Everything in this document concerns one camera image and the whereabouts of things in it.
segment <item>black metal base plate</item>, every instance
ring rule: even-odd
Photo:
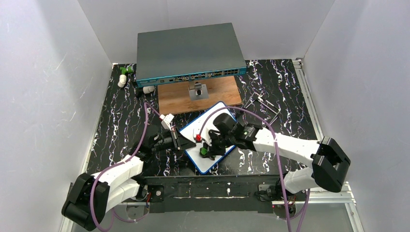
[[[215,175],[146,177],[151,197],[150,213],[182,211],[257,211],[273,213],[270,202],[254,195],[259,185],[275,185],[278,175]]]

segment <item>wooden board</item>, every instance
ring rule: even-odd
[[[206,84],[209,98],[191,101],[188,81],[159,85],[158,103],[160,114],[181,114],[198,110],[209,109],[219,101],[226,105],[242,104],[238,87],[233,76],[205,79],[199,81]]]

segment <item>gray metal box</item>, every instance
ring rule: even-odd
[[[215,71],[222,72],[212,76],[211,72]],[[232,23],[138,34],[136,81],[139,86],[188,81],[196,73],[210,73],[204,77],[210,78],[245,71],[246,62]]]

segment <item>red object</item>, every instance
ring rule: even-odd
[[[149,195],[148,195],[148,198],[147,198],[147,200],[146,200],[146,202],[148,203],[149,202],[149,199],[151,198],[151,193],[149,193]]]
[[[201,138],[201,136],[200,135],[196,135],[196,137],[195,137],[195,140],[197,141],[197,142],[200,142],[201,140],[202,140],[202,138]]]

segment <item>cable connector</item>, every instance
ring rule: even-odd
[[[161,115],[160,116],[161,121],[161,125],[167,129],[167,130],[171,130],[171,121],[172,119],[174,119],[174,116],[172,114],[168,114],[167,116]]]
[[[201,136],[200,136],[199,134],[197,134],[197,135],[195,136],[195,141],[198,142],[198,143],[202,141],[202,138],[201,138]]]

